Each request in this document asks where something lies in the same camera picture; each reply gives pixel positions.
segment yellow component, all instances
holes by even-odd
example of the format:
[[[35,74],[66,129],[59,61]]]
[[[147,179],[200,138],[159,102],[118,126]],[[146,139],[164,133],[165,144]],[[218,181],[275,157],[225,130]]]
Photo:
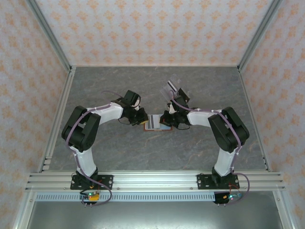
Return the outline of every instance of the yellow component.
[[[141,122],[140,125],[145,124],[145,123],[147,123],[147,122],[148,122],[148,120],[147,120],[147,121],[144,121],[144,122]]]
[[[100,199],[100,194],[96,193],[95,195],[89,196],[89,201],[98,201]]]

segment enclosure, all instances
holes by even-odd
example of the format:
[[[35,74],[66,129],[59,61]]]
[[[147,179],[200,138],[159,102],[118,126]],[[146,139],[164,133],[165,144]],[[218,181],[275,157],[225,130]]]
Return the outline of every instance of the enclosure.
[[[304,228],[303,0],[5,0],[0,10],[1,228]],[[232,107],[249,130],[234,164],[247,197],[218,208],[217,190],[199,189],[218,158],[210,128],[120,119],[92,148],[113,197],[84,208],[61,137],[74,108],[131,90],[160,115],[173,77],[189,107]]]

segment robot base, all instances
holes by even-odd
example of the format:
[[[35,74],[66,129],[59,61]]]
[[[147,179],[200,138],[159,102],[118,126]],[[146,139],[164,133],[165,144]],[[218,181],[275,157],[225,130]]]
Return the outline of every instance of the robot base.
[[[197,175],[198,189],[236,189],[234,186],[230,187],[230,184],[239,188],[238,176],[229,173],[228,175],[221,177],[212,169],[212,174],[199,174]]]
[[[90,178],[102,183],[103,185],[107,186],[109,189],[112,189],[113,175],[99,175],[98,170],[96,169],[96,171],[92,174]],[[97,189],[105,190],[106,188],[102,186],[98,186],[97,184],[88,180],[78,171],[76,171],[76,175],[72,176],[70,189],[71,190],[97,190]]]

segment transparent plastic piece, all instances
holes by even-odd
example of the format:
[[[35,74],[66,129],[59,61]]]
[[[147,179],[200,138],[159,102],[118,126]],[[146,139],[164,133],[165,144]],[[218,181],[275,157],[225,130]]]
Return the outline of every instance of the transparent plastic piece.
[[[176,74],[173,74],[170,80],[167,81],[166,85],[161,88],[160,92],[166,101],[170,101],[173,98],[173,95],[174,98],[178,96],[178,90],[180,88],[189,98],[191,98],[191,92],[186,88],[183,81]]]

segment patterned wall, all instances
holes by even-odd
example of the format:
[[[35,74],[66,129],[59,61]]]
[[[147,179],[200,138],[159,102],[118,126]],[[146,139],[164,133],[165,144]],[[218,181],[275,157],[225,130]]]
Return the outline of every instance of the patterned wall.
[[[72,65],[237,65],[272,0],[37,0]]]
[[[305,225],[305,2],[284,0],[243,72],[272,169]]]
[[[25,0],[0,2],[0,228],[36,172],[67,75]]]

